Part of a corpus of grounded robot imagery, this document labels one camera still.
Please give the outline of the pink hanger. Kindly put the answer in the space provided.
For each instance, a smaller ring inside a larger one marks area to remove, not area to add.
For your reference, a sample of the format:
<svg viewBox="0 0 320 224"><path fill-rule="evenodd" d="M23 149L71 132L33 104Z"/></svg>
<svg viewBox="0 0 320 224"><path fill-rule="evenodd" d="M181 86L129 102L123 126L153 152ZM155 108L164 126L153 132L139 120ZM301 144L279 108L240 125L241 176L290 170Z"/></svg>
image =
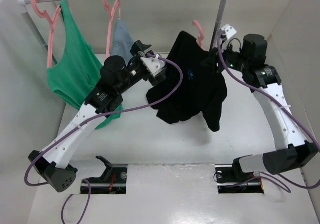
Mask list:
<svg viewBox="0 0 320 224"><path fill-rule="evenodd" d="M53 66L53 44L54 44L54 33L57 24L57 20L61 13L61 5L58 5L53 16L51 17L47 10L41 11L38 7L37 0L30 0L31 5L36 12L36 14L43 19L46 19L50 25L49 37L48 37L48 55L47 55L47 67L51 68Z"/></svg>
<svg viewBox="0 0 320 224"><path fill-rule="evenodd" d="M197 27L198 33L199 33L199 34L198 34L198 37L197 37L197 39L196 39L196 42L197 42L197 44L198 44L203 50L205 50L205 48L204 48L204 46L203 46L203 40L204 40L204 38L205 38L205 35L204 35L204 31L203 31L202 26L201 26L201 24L200 24L197 20L193 20L193 21L192 21L192 24Z"/></svg>
<svg viewBox="0 0 320 224"><path fill-rule="evenodd" d="M109 17L108 30L107 30L107 41L106 41L107 45L106 45L106 51L105 51L105 57L108 58L110 56L110 50L111 50L113 20L115 18L116 10L118 10L118 18L119 19L122 16L122 11L121 11L120 0L115 0L112 7L107 2L107 0L102 0L102 4L103 4L104 9L107 11L108 17Z"/></svg>

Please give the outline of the black t shirt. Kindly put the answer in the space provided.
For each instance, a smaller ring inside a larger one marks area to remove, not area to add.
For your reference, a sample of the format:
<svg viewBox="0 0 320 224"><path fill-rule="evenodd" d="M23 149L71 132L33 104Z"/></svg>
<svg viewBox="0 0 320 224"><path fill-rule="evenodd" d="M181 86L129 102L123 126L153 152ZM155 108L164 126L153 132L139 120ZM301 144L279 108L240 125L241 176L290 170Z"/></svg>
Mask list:
<svg viewBox="0 0 320 224"><path fill-rule="evenodd" d="M179 33L167 59L181 68L183 81L169 98L152 106L158 118L174 124L202 113L211 131L220 130L228 90L221 73L202 65L209 57L210 53L198 45L194 36L186 31Z"/></svg>

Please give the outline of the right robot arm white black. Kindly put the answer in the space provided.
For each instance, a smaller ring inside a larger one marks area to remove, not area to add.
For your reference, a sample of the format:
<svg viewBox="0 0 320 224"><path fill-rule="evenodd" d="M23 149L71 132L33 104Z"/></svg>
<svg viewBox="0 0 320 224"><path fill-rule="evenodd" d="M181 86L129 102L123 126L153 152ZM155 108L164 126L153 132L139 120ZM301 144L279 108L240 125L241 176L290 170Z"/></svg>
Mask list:
<svg viewBox="0 0 320 224"><path fill-rule="evenodd" d="M275 150L258 155L234 159L231 166L220 170L221 182L242 182L250 174L267 171L272 175L300 169L306 166L319 152L319 144L310 132L292 115L283 91L282 80L274 66L266 64L267 40L259 34L247 34L240 51L223 43L234 40L232 34L221 33L217 47L209 52L204 66L213 73L232 69L242 73L242 78L233 76L238 83L250 88L258 100L274 138Z"/></svg>

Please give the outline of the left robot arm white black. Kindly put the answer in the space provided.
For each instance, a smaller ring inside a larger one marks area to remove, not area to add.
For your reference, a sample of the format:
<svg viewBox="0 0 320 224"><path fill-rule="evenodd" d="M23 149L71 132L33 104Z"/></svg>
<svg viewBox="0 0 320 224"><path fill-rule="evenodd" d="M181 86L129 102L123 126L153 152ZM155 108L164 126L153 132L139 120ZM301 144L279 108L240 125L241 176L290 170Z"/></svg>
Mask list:
<svg viewBox="0 0 320 224"><path fill-rule="evenodd" d="M30 168L56 192L64 192L80 176L97 178L106 182L111 178L112 164L97 156L89 164L72 164L71 159L85 139L111 115L118 114L123 93L140 80L156 85L165 80L166 63L160 59L150 44L141 40L133 43L128 63L119 55L106 58L100 70L100 79L87 95L78 113L62 133L43 150L29 154Z"/></svg>

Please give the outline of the blue denim garment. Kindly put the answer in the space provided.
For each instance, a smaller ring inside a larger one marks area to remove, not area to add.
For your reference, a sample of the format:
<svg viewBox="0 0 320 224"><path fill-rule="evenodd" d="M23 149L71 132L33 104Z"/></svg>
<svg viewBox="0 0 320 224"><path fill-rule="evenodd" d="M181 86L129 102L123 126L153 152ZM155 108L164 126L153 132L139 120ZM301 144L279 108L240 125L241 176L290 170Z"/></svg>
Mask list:
<svg viewBox="0 0 320 224"><path fill-rule="evenodd" d="M118 19L114 27L110 55L121 56L124 58L125 63L128 64L130 59L133 57L132 53L130 52L133 44L134 40L131 37L124 21Z"/></svg>

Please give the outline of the green tank top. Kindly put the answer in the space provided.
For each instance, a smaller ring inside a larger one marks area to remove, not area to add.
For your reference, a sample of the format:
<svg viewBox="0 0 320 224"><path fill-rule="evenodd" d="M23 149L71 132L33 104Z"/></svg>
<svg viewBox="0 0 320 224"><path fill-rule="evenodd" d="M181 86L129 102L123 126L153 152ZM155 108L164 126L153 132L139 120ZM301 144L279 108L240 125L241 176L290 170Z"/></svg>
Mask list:
<svg viewBox="0 0 320 224"><path fill-rule="evenodd" d="M65 48L55 65L52 65L52 54L47 55L47 81L55 94L79 110L101 78L103 64L80 32L67 0L60 2L56 13L64 20Z"/></svg>

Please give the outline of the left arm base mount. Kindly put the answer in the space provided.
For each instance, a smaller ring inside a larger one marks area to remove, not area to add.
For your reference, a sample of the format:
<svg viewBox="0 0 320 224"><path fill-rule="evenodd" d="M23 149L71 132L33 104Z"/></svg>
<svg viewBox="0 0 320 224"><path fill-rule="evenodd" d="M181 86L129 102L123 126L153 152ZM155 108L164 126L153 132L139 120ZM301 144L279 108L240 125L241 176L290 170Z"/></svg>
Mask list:
<svg viewBox="0 0 320 224"><path fill-rule="evenodd" d="M126 194L127 164L112 164L102 156L96 156L104 164L104 172L99 177L90 177L91 194Z"/></svg>

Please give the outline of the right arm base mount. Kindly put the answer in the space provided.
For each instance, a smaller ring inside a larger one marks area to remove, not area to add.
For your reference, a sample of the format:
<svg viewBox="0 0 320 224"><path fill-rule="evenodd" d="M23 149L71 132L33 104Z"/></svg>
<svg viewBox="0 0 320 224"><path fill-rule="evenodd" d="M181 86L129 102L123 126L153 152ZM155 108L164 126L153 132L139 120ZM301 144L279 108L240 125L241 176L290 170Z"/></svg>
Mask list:
<svg viewBox="0 0 320 224"><path fill-rule="evenodd" d="M216 164L214 180L219 194L264 194L260 178L250 173L235 174L232 164Z"/></svg>

